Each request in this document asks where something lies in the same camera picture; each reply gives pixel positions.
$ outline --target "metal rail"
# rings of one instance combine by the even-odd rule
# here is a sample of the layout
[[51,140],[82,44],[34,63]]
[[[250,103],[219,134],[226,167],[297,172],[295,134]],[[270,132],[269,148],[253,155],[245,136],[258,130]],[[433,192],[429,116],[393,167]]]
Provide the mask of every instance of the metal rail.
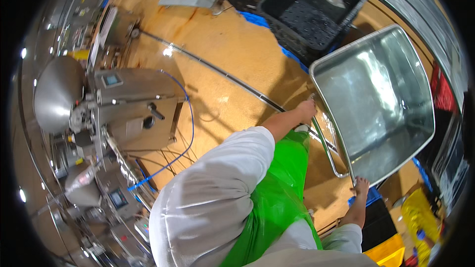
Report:
[[53,192],[49,189],[48,187],[48,184],[43,176],[43,173],[41,173],[39,167],[38,167],[38,162],[36,160],[36,157],[35,157],[35,154],[33,153],[33,147],[31,146],[31,139],[29,137],[29,134],[28,134],[28,131],[27,131],[27,124],[26,124],[26,121],[25,121],[25,112],[23,110],[23,94],[22,94],[22,77],[23,77],[23,64],[20,64],[19,65],[19,68],[18,68],[18,74],[17,74],[18,78],[17,78],[17,90],[18,90],[18,111],[20,113],[20,121],[21,121],[21,128],[23,129],[23,136],[25,137],[25,141],[26,141],[26,144],[27,144],[27,148],[28,148],[28,153],[30,155],[30,158],[33,162],[33,166],[35,167],[36,169],[36,172],[38,173],[39,175],[39,178],[41,179],[41,181],[45,184],[45,188],[46,190],[48,191],[48,193],[54,198],[55,195],[53,194]]

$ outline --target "stainless steel bowl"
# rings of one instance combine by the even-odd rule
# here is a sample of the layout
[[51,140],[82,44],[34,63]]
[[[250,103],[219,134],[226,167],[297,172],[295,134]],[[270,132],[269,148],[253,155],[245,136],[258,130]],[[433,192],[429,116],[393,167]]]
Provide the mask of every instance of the stainless steel bowl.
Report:
[[427,75],[399,25],[315,61],[310,77],[335,126],[353,184],[357,175],[372,186],[384,180],[434,136]]

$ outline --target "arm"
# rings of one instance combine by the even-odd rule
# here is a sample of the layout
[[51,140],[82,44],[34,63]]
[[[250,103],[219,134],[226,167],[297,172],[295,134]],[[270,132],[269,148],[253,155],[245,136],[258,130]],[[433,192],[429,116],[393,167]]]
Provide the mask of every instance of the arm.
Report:
[[362,177],[356,177],[356,187],[353,189],[356,193],[355,202],[347,211],[341,220],[340,226],[345,224],[357,224],[363,229],[366,217],[366,199],[368,198],[368,190],[370,182]]
[[313,99],[302,101],[296,108],[271,116],[262,123],[270,131],[274,140],[281,140],[289,131],[300,123],[310,123],[317,113]]

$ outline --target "orange floor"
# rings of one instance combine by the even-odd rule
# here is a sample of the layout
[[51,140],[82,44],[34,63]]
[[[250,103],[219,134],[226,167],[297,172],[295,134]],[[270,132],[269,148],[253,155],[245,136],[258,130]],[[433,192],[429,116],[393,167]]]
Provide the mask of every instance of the orange floor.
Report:
[[[297,62],[282,54],[270,30],[247,22],[233,7],[226,9],[221,15],[213,16],[206,8],[165,7],[159,6],[158,1],[114,0],[114,4],[139,14],[143,30],[180,45],[233,74],[286,109],[295,107],[313,92],[308,75],[300,69]],[[353,23],[367,34],[394,22],[399,23],[411,37],[430,76],[433,57],[412,30],[383,4],[369,0]],[[360,33],[353,30],[343,44],[358,37]],[[141,35],[131,45],[127,66],[140,67],[141,70],[162,68],[184,82],[195,116],[195,139],[188,155],[190,158],[199,158],[231,133],[255,126],[274,113],[274,110],[242,88],[199,63],[177,52],[171,57],[164,56],[164,49],[164,45]],[[327,126],[321,111],[317,119],[322,127]],[[191,138],[190,124],[189,110],[183,108],[177,132],[178,141],[169,147],[170,150],[184,150]],[[324,133],[327,138],[331,138],[328,128],[324,128]],[[159,153],[150,153],[145,157],[160,164],[172,159],[168,155],[164,159]],[[144,163],[150,173],[160,168]],[[182,160],[173,168],[179,172],[190,164],[189,160]],[[337,159],[337,166],[339,171],[344,172],[340,159]],[[391,199],[402,196],[419,180],[417,169],[412,163],[406,164],[393,177],[398,178],[398,181],[390,190],[395,192]],[[153,181],[161,188],[171,178],[169,171],[163,171]],[[347,199],[352,196],[350,187],[349,178],[335,177],[322,146],[312,140],[304,202],[315,211],[314,224],[317,229],[345,214],[348,210]],[[394,201],[389,198],[387,200],[388,203]]]

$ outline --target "yellow crate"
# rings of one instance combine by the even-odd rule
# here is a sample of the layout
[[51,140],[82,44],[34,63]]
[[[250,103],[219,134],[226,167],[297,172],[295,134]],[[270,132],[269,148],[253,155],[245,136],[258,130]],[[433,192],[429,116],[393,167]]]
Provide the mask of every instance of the yellow crate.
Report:
[[383,243],[367,250],[364,254],[379,266],[399,267],[402,264],[405,249],[406,247],[402,242],[401,235],[396,234]]

